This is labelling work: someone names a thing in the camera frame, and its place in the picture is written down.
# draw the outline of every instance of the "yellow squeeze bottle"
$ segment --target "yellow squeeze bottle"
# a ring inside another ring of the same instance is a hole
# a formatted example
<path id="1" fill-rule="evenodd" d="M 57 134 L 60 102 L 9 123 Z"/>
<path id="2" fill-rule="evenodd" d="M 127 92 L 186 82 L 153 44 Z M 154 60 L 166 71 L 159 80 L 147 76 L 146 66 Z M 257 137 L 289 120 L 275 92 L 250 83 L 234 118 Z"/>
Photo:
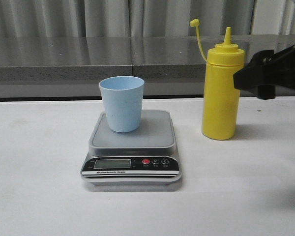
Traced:
<path id="1" fill-rule="evenodd" d="M 202 133 L 217 140 L 231 138 L 236 129 L 240 90 L 234 88 L 233 75 L 244 66 L 245 52 L 231 43 L 231 28 L 224 42 L 208 51 L 204 91 Z"/>

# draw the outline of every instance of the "gray countertop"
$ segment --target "gray countertop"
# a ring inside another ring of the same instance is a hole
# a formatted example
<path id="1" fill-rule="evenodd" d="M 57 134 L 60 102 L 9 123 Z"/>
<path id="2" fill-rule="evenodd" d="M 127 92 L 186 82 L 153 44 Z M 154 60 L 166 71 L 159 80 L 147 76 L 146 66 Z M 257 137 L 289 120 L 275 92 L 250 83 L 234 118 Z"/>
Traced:
<path id="1" fill-rule="evenodd" d="M 260 50 L 278 52 L 295 44 L 295 35 L 234 35 L 232 40 L 246 51 L 247 62 Z M 222 41 L 223 36 L 203 37 L 203 49 Z M 116 75 L 151 84 L 203 83 L 205 62 L 194 36 L 0 38 L 0 91 L 15 85 L 96 85 Z"/>

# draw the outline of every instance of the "scale control panel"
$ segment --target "scale control panel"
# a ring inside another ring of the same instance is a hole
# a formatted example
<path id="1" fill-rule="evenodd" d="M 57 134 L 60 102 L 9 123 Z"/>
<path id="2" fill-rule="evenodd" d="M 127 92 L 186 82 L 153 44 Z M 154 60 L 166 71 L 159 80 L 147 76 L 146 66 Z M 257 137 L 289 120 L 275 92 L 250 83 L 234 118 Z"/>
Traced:
<path id="1" fill-rule="evenodd" d="M 172 178 L 178 174 L 178 162 L 168 156 L 101 156 L 91 158 L 82 168 L 86 178 Z"/>

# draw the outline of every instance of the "scale platform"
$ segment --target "scale platform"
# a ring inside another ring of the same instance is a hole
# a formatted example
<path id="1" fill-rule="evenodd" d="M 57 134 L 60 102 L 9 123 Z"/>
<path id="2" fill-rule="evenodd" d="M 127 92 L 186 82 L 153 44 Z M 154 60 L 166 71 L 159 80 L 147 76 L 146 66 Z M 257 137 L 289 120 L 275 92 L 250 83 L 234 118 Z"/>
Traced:
<path id="1" fill-rule="evenodd" d="M 140 127 L 118 133 L 103 112 L 89 139 L 81 177 L 94 185 L 170 185 L 181 179 L 171 116 L 142 110 Z"/>

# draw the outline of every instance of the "red button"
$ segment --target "red button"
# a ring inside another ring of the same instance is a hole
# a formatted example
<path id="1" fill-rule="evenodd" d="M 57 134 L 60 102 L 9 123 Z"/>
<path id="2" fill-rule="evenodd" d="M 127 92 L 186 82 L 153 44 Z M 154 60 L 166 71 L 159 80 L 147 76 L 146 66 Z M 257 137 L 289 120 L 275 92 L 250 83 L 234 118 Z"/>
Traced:
<path id="1" fill-rule="evenodd" d="M 150 160 L 149 160 L 149 159 L 143 159 L 143 160 L 142 160 L 142 163 L 147 165 L 147 164 L 150 163 Z"/>

